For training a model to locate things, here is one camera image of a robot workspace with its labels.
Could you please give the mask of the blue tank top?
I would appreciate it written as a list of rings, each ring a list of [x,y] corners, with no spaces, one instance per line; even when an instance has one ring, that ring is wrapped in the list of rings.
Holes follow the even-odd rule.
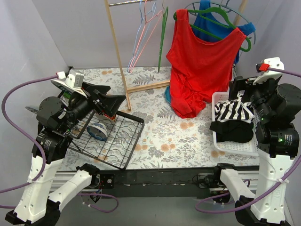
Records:
[[[199,5],[199,10],[206,10],[208,8],[211,7],[211,3],[209,0],[201,0],[200,1],[200,5]],[[207,13],[207,14],[202,14],[202,16],[209,18],[215,22],[221,23],[219,22],[211,13]],[[218,24],[215,24],[209,20],[206,20],[202,17],[200,17],[200,15],[197,15],[196,20],[193,24],[194,26],[203,29],[209,33],[212,33],[215,36],[218,36],[220,38],[225,38],[226,36],[228,36],[233,29],[232,28],[228,28],[228,27],[222,27]],[[245,25],[241,25],[238,26],[238,28],[241,30],[241,32],[244,35],[250,35],[251,33],[255,32],[255,26],[253,25],[253,23],[247,23]],[[219,39],[212,37],[208,34],[205,34],[197,29],[192,28],[193,33],[195,34],[196,37],[200,38],[201,40],[207,41],[207,42],[218,42]],[[236,55],[236,59],[235,59],[235,64],[237,64],[239,61],[239,51],[237,52]]]

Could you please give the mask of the black white striped garment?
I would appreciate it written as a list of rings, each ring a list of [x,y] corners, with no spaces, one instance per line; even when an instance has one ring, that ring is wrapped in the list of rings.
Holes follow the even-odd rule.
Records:
[[[253,122],[255,115],[251,102],[242,102],[243,94],[238,94],[234,100],[218,101],[214,105],[215,121],[226,122],[238,120],[246,123]]]

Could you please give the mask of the teal dish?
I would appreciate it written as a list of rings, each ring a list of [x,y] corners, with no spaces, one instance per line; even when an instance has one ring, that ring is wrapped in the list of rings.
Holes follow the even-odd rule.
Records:
[[[166,101],[171,105],[170,86],[166,87],[164,94],[165,94]]]

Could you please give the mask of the red tank top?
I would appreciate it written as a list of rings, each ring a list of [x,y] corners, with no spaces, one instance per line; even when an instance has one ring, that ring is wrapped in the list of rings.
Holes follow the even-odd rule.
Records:
[[[189,13],[175,13],[174,36],[166,55],[170,62],[171,107],[181,118],[194,118],[211,102],[213,93],[228,90],[232,67],[246,39],[239,28],[218,42],[198,38],[189,23]]]

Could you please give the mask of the blue patterned bowl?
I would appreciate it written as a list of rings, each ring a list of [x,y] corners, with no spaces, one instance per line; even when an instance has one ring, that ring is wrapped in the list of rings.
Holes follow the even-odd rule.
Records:
[[[99,141],[107,141],[108,138],[108,131],[107,126],[103,123],[93,123],[89,126],[87,126],[87,132],[90,136],[92,136],[94,139]]]

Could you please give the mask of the black tank top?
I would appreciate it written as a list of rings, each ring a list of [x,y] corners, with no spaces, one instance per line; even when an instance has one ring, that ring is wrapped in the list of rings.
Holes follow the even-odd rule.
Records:
[[[213,121],[210,130],[216,133],[216,142],[233,141],[247,143],[253,138],[253,123],[241,120],[228,120],[225,122]]]

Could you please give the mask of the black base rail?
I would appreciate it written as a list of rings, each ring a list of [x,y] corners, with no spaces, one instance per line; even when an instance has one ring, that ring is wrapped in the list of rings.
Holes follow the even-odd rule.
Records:
[[[112,185],[102,189],[104,194],[127,197],[197,197],[213,192],[226,192],[213,181],[214,167],[106,170],[113,175]]]

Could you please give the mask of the green hanger on rack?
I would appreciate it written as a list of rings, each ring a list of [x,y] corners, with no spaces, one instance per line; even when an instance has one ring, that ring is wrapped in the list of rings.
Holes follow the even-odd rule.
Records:
[[[164,1],[162,1],[162,8],[163,8],[163,15],[162,15],[161,38],[160,38],[159,57],[158,57],[158,72],[160,72],[160,67],[161,67],[162,50],[163,50],[166,23],[167,23],[168,12],[169,12],[169,7],[164,7]]]

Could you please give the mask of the green hanger with tops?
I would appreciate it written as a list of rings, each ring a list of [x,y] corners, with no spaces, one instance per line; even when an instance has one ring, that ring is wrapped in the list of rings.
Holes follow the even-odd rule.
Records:
[[[212,8],[208,8],[208,9],[206,9],[206,10],[192,10],[192,9],[188,9],[187,12],[197,13],[197,14],[200,15],[201,18],[204,18],[205,20],[208,20],[208,21],[210,21],[210,22],[212,22],[212,23],[214,23],[214,24],[217,24],[217,25],[219,25],[219,26],[221,26],[221,27],[232,28],[233,30],[235,30],[235,29],[237,28],[237,27],[229,20],[229,18],[228,18],[228,16],[227,16],[226,12],[225,12],[223,9],[219,8],[219,7],[212,7]],[[207,18],[207,17],[205,17],[205,16],[202,16],[203,14],[207,14],[207,13],[217,13],[217,14],[221,15],[222,18],[225,20],[225,22],[226,22],[228,25],[226,26],[226,25],[224,25],[224,24],[222,24],[222,23],[216,22],[216,21],[214,21],[214,20],[212,20],[212,19],[210,19],[210,18]],[[194,29],[196,29],[196,30],[198,30],[198,31],[200,31],[200,32],[202,32],[202,33],[204,33],[204,34],[207,34],[207,35],[209,35],[209,36],[212,36],[212,37],[214,37],[214,38],[216,38],[216,39],[218,39],[218,40],[222,40],[221,37],[219,37],[219,36],[217,36],[217,35],[214,35],[213,33],[210,33],[210,32],[208,32],[208,31],[206,31],[206,30],[204,30],[204,29],[201,29],[201,28],[196,27],[196,26],[194,26],[194,25],[190,25],[190,26],[191,26],[191,28],[194,28]]]

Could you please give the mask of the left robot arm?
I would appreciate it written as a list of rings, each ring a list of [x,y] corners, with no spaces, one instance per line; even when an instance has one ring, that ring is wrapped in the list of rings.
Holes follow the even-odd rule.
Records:
[[[37,112],[38,135],[33,139],[32,165],[24,193],[15,207],[10,207],[6,221],[13,225],[53,226],[63,208],[81,190],[96,188],[99,169],[91,164],[77,167],[77,172],[59,189],[51,192],[55,174],[61,166],[73,138],[70,131],[89,113],[114,116],[125,100],[124,95],[108,95],[109,86],[83,83],[70,88],[53,79],[52,83],[70,95],[68,104],[59,97],[47,97]]]

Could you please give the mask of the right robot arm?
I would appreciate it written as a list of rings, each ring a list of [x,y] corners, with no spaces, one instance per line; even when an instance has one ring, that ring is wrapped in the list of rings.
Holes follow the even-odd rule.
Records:
[[[237,221],[245,226],[284,226],[285,189],[288,176],[301,159],[297,155],[299,134],[292,121],[301,109],[301,91],[292,84],[279,84],[269,78],[255,84],[255,78],[236,78],[230,84],[229,97],[243,91],[259,122],[256,139],[260,159],[256,193],[252,193],[231,164],[215,167],[213,183],[226,186],[235,201]]]

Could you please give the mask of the white plastic basket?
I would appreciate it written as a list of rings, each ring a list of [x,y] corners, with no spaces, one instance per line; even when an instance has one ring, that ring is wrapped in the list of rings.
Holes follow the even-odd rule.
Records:
[[[215,121],[215,109],[214,106],[217,102],[225,101],[229,97],[228,92],[215,92],[212,95],[212,121]],[[225,141],[225,142],[217,142],[216,132],[213,131],[213,142],[215,148],[219,151],[224,151],[226,153],[232,154],[241,154],[241,155],[248,155],[258,157],[258,148],[257,148],[257,139],[255,135],[255,126],[256,123],[259,121],[257,115],[253,120],[254,128],[253,128],[253,138],[247,143],[237,143],[233,141]]]

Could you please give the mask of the red bowl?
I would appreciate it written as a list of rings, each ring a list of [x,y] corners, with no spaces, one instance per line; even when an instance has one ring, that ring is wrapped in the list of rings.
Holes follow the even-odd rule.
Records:
[[[104,114],[104,116],[105,116],[106,118],[112,120],[112,121],[115,121],[115,119],[116,119],[116,115],[109,116],[109,115],[107,115],[107,114]]]

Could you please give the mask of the white green rimmed plate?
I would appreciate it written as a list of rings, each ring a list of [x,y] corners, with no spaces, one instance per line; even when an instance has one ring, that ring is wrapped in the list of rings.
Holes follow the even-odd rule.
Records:
[[[83,90],[78,89],[78,88],[71,88],[68,85],[66,85],[65,82],[63,82],[61,80],[51,79],[50,81],[53,85],[55,85],[57,88],[59,88],[61,91],[65,92],[65,93],[68,93],[71,95],[72,93],[76,92],[78,94],[81,94],[84,97],[87,97],[87,95],[85,94],[85,92]]]

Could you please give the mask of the grey patterned plate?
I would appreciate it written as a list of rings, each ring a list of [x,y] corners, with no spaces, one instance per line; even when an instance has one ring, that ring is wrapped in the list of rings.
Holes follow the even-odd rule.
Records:
[[[34,114],[37,114],[39,112],[39,109],[36,106],[26,106],[25,108]]]

